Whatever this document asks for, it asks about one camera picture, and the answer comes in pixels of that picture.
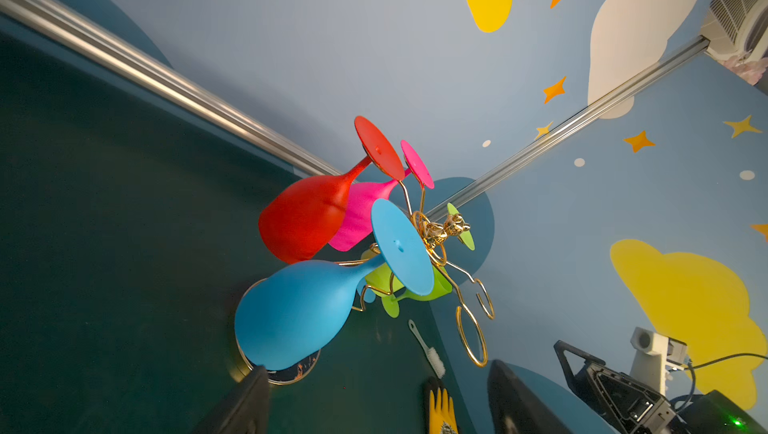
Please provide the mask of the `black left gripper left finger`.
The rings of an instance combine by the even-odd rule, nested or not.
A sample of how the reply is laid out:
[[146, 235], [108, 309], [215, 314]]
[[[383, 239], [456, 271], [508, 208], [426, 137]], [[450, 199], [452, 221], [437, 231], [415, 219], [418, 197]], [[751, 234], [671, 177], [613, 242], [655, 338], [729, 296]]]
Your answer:
[[192, 430], [192, 433], [266, 433], [270, 384], [263, 366], [255, 366]]

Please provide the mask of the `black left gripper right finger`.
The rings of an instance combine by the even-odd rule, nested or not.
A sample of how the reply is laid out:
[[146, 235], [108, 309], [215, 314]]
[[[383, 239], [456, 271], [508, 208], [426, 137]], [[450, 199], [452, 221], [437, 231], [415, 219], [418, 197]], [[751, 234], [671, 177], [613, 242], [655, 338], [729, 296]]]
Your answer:
[[495, 433], [613, 433], [587, 404], [531, 370], [494, 360], [487, 393]]

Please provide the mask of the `blue wine glass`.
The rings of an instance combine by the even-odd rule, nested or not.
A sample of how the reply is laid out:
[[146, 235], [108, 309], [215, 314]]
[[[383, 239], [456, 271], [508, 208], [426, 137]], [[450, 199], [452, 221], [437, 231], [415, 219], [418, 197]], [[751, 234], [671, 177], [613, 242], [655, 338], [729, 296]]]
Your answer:
[[245, 292], [235, 312], [234, 334], [251, 364], [283, 370], [322, 349], [348, 319], [358, 284], [384, 264], [407, 289], [418, 295], [432, 291], [430, 258], [406, 214], [391, 201], [378, 199], [371, 221], [380, 250], [376, 257], [356, 266], [301, 261]]

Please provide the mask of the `green wine glass front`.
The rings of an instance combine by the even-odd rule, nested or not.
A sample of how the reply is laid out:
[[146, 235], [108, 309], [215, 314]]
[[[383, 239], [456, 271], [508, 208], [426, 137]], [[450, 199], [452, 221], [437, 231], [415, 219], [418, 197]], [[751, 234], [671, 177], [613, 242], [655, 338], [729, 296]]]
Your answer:
[[432, 266], [434, 285], [432, 291], [428, 295], [418, 295], [407, 289], [404, 284], [397, 278], [391, 277], [391, 270], [387, 264], [384, 264], [375, 270], [371, 271], [366, 277], [365, 282], [358, 288], [359, 292], [362, 292], [362, 288], [369, 284], [373, 288], [369, 288], [364, 296], [365, 302], [371, 302], [370, 295], [375, 295], [381, 299], [382, 307], [385, 312], [391, 318], [397, 318], [400, 314], [399, 302], [405, 299], [426, 302], [431, 301], [442, 296], [445, 296], [453, 291], [453, 287], [445, 277], [444, 273], [435, 266]]

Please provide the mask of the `red wine glass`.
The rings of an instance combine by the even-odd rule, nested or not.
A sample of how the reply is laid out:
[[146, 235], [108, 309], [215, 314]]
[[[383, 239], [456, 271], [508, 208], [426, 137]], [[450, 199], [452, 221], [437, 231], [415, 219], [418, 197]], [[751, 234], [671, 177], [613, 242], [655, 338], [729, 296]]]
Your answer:
[[396, 180], [405, 178], [399, 155], [368, 118], [358, 115], [354, 127], [365, 156], [348, 172], [300, 179], [284, 189], [260, 214], [258, 228], [268, 250], [293, 264], [312, 259], [340, 230], [353, 182], [375, 164]]

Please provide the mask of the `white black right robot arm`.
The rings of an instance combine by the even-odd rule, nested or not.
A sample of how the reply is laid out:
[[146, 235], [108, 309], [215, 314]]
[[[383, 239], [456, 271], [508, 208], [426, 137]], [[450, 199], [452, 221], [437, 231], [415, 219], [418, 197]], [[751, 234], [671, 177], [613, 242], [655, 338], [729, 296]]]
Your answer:
[[717, 390], [668, 399], [562, 340], [554, 350], [571, 391], [620, 433], [765, 433], [746, 411]]

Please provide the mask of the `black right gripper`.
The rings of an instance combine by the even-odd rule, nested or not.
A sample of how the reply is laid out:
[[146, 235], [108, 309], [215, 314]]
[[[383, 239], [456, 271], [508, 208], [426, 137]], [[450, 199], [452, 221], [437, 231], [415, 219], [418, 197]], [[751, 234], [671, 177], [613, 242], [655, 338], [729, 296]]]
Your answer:
[[[662, 433], [677, 417], [663, 395], [600, 364], [598, 357], [562, 340], [554, 350], [570, 390], [619, 433]], [[579, 371], [567, 353], [584, 361]]]

